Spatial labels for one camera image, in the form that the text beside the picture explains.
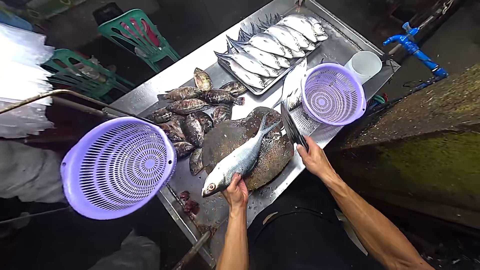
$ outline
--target knife blade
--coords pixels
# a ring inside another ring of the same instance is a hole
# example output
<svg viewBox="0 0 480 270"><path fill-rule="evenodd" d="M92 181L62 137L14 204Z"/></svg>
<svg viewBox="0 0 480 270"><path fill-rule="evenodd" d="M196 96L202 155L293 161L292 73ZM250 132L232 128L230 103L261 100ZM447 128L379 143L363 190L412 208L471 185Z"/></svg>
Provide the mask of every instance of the knife blade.
<svg viewBox="0 0 480 270"><path fill-rule="evenodd" d="M285 128L285 131L287 132L287 136L289 137L290 141L292 141L292 143L297 143L303 146L308 152L309 147L307 141L305 141L305 138L303 138L303 135L298 130L297 125L293 121L293 118L291 117L287 107L285 106L285 102L280 103L280 114L282 116L283 126Z"/></svg>

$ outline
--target plastic chair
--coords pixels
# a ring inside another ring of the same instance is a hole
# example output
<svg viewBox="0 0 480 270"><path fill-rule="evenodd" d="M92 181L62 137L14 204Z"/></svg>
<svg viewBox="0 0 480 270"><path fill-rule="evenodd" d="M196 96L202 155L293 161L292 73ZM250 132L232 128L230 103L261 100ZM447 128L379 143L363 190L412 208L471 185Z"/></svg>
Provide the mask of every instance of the plastic chair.
<svg viewBox="0 0 480 270"><path fill-rule="evenodd" d="M142 21L146 23L150 31L146 29ZM170 57L174 62L180 59L177 52L159 33L157 27L140 9L127 11L117 18L101 24L98 31L120 47L140 57L157 73L160 72L160 67L155 62L165 56ZM155 36L158 38L159 46L154 44Z"/></svg>
<svg viewBox="0 0 480 270"><path fill-rule="evenodd" d="M94 71L98 72L104 80L96 80L83 74L74 66L74 64L78 62L81 62L84 66L91 67ZM130 92L130 89L117 80L129 86L134 86L134 84L116 75L114 72L92 63L90 60L83 58L69 49L56 49L52 58L43 65L48 67L46 70L54 73L48 79L49 81L73 86L80 90L82 94L106 103L113 101L112 98L107 95L112 88L116 88L124 93Z"/></svg>

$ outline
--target black pants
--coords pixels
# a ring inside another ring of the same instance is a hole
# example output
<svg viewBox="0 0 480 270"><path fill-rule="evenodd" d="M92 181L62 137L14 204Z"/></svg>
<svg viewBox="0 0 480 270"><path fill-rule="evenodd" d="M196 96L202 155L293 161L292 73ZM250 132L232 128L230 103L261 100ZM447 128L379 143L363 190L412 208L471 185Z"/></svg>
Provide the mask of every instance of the black pants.
<svg viewBox="0 0 480 270"><path fill-rule="evenodd" d="M304 171L248 228L250 269L383 269L353 244L334 208L321 180Z"/></svg>

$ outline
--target plastic colander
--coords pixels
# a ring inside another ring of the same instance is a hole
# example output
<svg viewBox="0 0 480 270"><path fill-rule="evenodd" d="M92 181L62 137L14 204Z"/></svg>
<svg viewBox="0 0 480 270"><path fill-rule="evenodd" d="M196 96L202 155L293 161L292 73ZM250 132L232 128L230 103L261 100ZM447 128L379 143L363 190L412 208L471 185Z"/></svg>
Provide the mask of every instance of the plastic colander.
<svg viewBox="0 0 480 270"><path fill-rule="evenodd" d="M363 115L367 106L355 75L335 63L323 63L302 78L303 108L318 122L346 125Z"/></svg>
<svg viewBox="0 0 480 270"><path fill-rule="evenodd" d="M130 214L170 179L176 153L160 127L119 117L92 129L61 164L63 190L80 214L108 220Z"/></svg>

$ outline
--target plastic cup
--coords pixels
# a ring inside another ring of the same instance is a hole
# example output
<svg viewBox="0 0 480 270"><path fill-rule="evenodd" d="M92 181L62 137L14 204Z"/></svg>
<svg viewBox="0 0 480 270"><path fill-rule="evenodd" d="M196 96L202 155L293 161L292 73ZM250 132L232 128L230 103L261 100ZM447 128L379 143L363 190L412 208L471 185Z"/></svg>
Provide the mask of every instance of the plastic cup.
<svg viewBox="0 0 480 270"><path fill-rule="evenodd" d="M375 53L363 50L354 54L345 67L364 84L382 69L382 61Z"/></svg>

